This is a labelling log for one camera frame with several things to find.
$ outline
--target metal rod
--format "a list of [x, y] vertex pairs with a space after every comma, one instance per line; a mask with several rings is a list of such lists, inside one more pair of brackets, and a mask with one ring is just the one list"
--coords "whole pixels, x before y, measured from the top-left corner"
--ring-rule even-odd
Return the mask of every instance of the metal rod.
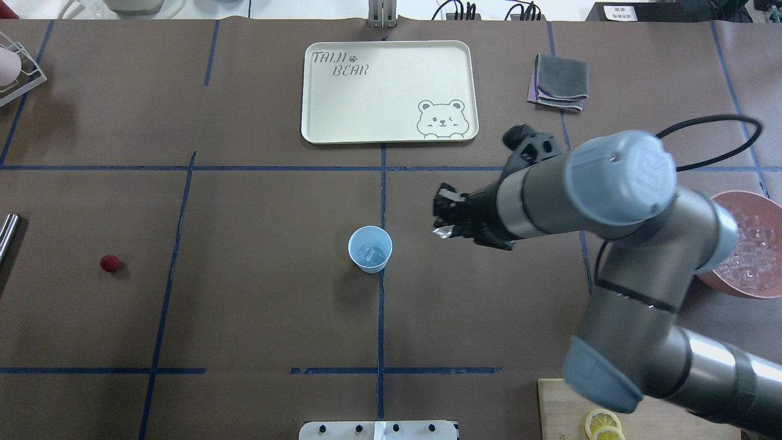
[[5, 221], [0, 228], [0, 265], [2, 265], [5, 253], [13, 240], [13, 234], [16, 231], [16, 225], [19, 224], [19, 215], [12, 212], [5, 217]]

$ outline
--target brown table surface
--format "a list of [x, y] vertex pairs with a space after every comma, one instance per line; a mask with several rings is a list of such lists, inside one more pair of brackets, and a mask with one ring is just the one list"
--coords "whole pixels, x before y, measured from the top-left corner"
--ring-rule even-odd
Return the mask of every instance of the brown table surface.
[[[782, 202], [774, 25], [402, 19], [378, 31], [229, 18], [0, 30], [50, 78], [0, 108], [0, 211], [26, 219], [0, 271], [2, 438], [296, 438], [304, 421], [379, 417], [539, 438], [536, 380], [561, 375], [599, 240], [546, 236], [513, 252], [438, 240], [440, 182], [494, 180], [513, 124], [567, 149], [740, 111], [766, 122], [755, 147], [679, 179]], [[305, 48], [382, 38], [470, 47], [474, 140], [302, 139]], [[589, 62], [583, 113], [526, 102], [539, 52]], [[711, 124], [665, 146], [683, 164], [745, 136]], [[394, 240], [383, 274], [346, 254], [372, 224]], [[104, 254], [126, 268], [104, 273]], [[780, 312], [780, 300], [695, 281], [679, 323], [782, 362]]]

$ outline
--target dish rack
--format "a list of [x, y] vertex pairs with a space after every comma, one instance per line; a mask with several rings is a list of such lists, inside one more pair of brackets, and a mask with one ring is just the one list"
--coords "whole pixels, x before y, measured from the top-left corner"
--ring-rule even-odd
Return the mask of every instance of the dish rack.
[[43, 84], [47, 78], [41, 67], [35, 62], [35, 59], [27, 52], [27, 49], [21, 43], [14, 42], [11, 38], [8, 38], [1, 31], [0, 46], [10, 52], [14, 52], [22, 59], [22, 70], [19, 72], [19, 76], [11, 84], [0, 88], [0, 106], [4, 106]]

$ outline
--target wooden cutting board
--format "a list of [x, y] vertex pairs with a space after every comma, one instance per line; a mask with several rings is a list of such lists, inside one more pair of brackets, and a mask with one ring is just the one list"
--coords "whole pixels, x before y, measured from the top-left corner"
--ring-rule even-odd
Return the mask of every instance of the wooden cutting board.
[[[562, 379], [538, 379], [543, 440], [587, 440], [584, 418], [600, 406]], [[626, 440], [740, 440], [738, 428], [714, 424], [662, 400], [644, 396], [632, 414], [617, 413]]]

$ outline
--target red berry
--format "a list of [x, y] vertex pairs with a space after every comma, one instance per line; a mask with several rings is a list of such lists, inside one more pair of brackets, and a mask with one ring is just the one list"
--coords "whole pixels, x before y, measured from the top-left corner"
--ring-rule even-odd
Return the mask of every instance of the red berry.
[[107, 272], [114, 272], [120, 268], [120, 259], [116, 255], [103, 255], [100, 259], [100, 268]]

